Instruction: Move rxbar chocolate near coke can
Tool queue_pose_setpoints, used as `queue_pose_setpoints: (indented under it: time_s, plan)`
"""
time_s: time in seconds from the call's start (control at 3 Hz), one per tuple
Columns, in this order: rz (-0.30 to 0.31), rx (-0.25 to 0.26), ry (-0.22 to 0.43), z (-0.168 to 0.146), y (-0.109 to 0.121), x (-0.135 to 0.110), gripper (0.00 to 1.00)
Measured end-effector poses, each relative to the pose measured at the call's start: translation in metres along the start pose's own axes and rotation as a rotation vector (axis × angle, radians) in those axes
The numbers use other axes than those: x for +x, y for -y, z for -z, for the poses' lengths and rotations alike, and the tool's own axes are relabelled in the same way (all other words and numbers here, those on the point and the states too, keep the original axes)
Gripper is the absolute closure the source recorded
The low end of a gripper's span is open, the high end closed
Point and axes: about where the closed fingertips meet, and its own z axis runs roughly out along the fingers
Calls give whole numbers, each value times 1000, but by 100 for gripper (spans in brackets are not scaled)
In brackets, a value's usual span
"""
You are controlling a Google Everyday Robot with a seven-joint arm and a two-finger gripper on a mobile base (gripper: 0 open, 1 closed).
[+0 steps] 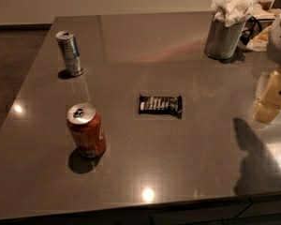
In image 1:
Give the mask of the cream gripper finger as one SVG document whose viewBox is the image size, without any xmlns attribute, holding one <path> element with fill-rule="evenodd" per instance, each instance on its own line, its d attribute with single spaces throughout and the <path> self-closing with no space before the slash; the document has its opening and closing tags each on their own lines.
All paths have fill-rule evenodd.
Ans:
<svg viewBox="0 0 281 225">
<path fill-rule="evenodd" d="M 281 110 L 281 72 L 271 73 L 261 96 L 261 101 Z"/>
<path fill-rule="evenodd" d="M 279 111 L 269 105 L 258 102 L 253 109 L 253 119 L 263 124 L 271 124 Z"/>
</svg>

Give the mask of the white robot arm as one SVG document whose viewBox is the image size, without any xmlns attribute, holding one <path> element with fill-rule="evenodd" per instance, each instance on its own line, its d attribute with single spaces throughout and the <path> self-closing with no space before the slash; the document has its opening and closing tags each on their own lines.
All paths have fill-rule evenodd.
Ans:
<svg viewBox="0 0 281 225">
<path fill-rule="evenodd" d="M 281 112 L 281 13 L 270 28 L 267 55 L 278 68 L 259 77 L 252 111 L 252 119 L 265 126 Z"/>
</svg>

